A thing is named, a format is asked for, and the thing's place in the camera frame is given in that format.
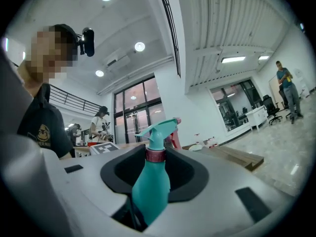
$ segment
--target teal spray bottle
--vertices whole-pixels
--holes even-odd
[[[144,136],[152,131],[143,171],[133,189],[132,201],[142,213],[147,225],[150,225],[167,207],[170,192],[170,180],[165,170],[165,148],[163,140],[177,131],[177,119],[169,119],[155,125],[135,136]]]

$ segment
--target white cabinet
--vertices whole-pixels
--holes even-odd
[[[256,126],[257,130],[259,130],[259,125],[262,124],[265,120],[268,120],[268,113],[265,110],[264,106],[261,106],[252,110],[251,112],[246,113],[246,116],[248,118],[251,130],[253,126]]]

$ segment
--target red bottle cap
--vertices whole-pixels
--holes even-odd
[[[146,148],[146,160],[151,162],[164,162],[166,160],[166,150],[155,151]]]

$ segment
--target window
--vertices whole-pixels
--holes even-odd
[[[117,93],[114,113],[117,144],[147,141],[146,138],[135,137],[135,134],[165,120],[156,79],[143,80]]]
[[[145,102],[145,93],[144,93],[144,88],[143,84],[140,83],[134,87],[131,87],[124,91],[124,96],[125,96],[125,109],[134,109],[138,105],[142,104]]]
[[[123,92],[116,95],[116,101],[115,101],[115,111],[114,113],[119,113],[123,111]]]
[[[145,86],[145,95],[147,97],[147,101],[160,97],[155,78],[145,81],[144,86]]]
[[[246,113],[262,105],[251,80],[211,90],[227,131],[248,122]]]

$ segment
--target blue shirt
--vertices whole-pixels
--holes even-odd
[[[283,68],[282,71],[278,70],[276,73],[276,77],[280,80],[286,72],[289,72],[287,68]],[[290,78],[290,81],[285,78],[282,82],[283,88],[289,88],[292,85],[292,79]]]

